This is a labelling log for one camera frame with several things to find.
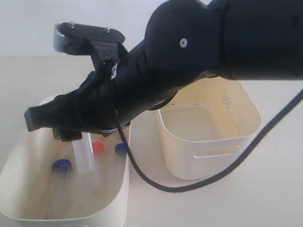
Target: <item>clear plastic tube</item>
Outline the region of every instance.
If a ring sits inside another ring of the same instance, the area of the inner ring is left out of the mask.
[[[86,174],[95,168],[95,159],[90,133],[83,132],[82,139],[72,142],[79,174]]]
[[[53,164],[53,178],[51,184],[53,190],[49,198],[44,219],[60,219],[62,215],[62,201],[66,180],[71,171],[71,162],[67,159],[60,159]]]

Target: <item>white plastic bin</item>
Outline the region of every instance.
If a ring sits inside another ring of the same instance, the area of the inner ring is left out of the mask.
[[[124,129],[128,141],[130,130],[130,127]],[[55,140],[52,129],[24,131],[0,175],[0,212],[24,227],[123,227],[128,199],[128,157],[115,153],[116,144],[121,143],[118,133],[107,138],[91,136],[93,141],[104,144],[101,187],[91,184],[91,175],[77,174],[71,142]],[[45,220],[52,189],[50,168],[61,158],[72,163],[62,218]]]
[[[233,162],[261,126],[240,82],[202,79],[180,90],[157,113],[167,169],[177,178],[210,177]]]

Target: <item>robotic arm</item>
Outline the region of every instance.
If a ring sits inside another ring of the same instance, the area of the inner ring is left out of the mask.
[[[53,129],[62,141],[81,132],[110,135],[185,86],[220,75],[239,80],[303,79],[303,0],[169,0],[152,14],[128,52],[109,28],[62,23],[55,49],[90,55],[81,86],[25,112],[28,131]]]

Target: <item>white wall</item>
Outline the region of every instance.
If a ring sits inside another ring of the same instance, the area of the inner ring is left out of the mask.
[[[53,25],[73,21],[107,26],[134,47],[152,12],[165,0],[0,0],[0,57],[58,56]]]

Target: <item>screw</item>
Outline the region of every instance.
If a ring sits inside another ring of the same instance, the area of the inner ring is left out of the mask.
[[[180,46],[181,46],[182,48],[185,48],[185,47],[187,46],[187,39],[186,39],[186,38],[182,38],[182,39],[180,40]]]
[[[74,29],[75,28],[75,23],[74,22],[68,22],[68,27],[70,27],[71,29]]]
[[[104,28],[104,30],[106,31],[106,33],[107,33],[107,34],[109,34],[109,33],[110,33],[110,29],[109,29],[109,27],[105,27],[105,28]]]

